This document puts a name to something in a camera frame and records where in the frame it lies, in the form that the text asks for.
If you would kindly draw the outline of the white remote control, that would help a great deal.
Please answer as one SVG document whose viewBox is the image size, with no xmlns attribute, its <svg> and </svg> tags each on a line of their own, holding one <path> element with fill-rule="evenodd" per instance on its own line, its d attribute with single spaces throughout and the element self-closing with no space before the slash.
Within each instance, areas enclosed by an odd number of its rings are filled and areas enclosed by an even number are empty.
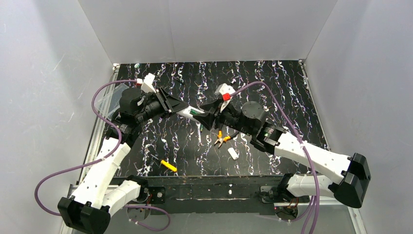
<svg viewBox="0 0 413 234">
<path fill-rule="evenodd" d="M 188 106 L 188 107 L 186 107 L 185 109 L 177 112 L 178 115 L 180 115 L 180 116 L 182 116 L 182 117 L 185 117 L 185 118 L 187 118 L 187 119 L 193 120 L 193 121 L 195 121 L 195 122 L 197 122 L 197 123 L 199 123 L 199 121 L 196 120 L 196 119 L 193 117 L 193 115 L 203 114 L 203 113 L 204 113 L 203 110 L 197 109 L 197 108 L 192 107 L 192 106 Z"/>
</svg>

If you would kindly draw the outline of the white battery cover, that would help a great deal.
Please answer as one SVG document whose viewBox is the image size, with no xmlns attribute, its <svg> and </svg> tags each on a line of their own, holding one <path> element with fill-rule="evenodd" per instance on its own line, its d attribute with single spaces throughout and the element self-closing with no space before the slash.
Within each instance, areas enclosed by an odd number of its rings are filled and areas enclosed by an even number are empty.
<svg viewBox="0 0 413 234">
<path fill-rule="evenodd" d="M 227 151 L 233 160 L 237 160 L 239 158 L 239 154 L 235 151 L 234 148 L 228 148 Z"/>
</svg>

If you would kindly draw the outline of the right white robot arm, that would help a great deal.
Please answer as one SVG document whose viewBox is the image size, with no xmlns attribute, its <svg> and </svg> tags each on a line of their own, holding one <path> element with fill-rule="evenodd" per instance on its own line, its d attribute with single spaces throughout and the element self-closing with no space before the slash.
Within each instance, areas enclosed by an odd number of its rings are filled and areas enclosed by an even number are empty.
<svg viewBox="0 0 413 234">
<path fill-rule="evenodd" d="M 333 197 L 348 207 L 362 207 L 371 181 L 364 155 L 337 154 L 299 140 L 286 128 L 270 123 L 268 113 L 255 101 L 244 103 L 240 110 L 232 104 L 222 109 L 222 105 L 220 99 L 202 105 L 205 112 L 193 117 L 208 130 L 225 125 L 249 135 L 250 144 L 259 151 L 291 159 L 315 168 L 319 173 L 316 178 L 293 174 L 284 176 L 278 185 L 278 195 L 287 199 L 316 195 L 316 190 L 319 190 L 320 196 Z"/>
</svg>

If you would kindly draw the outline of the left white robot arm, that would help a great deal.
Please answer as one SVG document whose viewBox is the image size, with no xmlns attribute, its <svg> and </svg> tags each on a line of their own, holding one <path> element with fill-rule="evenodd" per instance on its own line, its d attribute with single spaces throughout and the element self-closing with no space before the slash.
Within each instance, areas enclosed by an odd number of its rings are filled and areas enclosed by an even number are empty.
<svg viewBox="0 0 413 234">
<path fill-rule="evenodd" d="M 131 175 L 109 190 L 115 172 L 129 154 L 143 125 L 154 117 L 180 114 L 191 117 L 190 106 L 163 89 L 141 91 L 128 88 L 122 92 L 100 153 L 82 182 L 69 197 L 58 203 L 67 227 L 85 234 L 102 234 L 111 217 L 124 207 L 149 211 L 151 203 L 163 203 L 165 189 L 151 187 L 146 178 Z"/>
</svg>

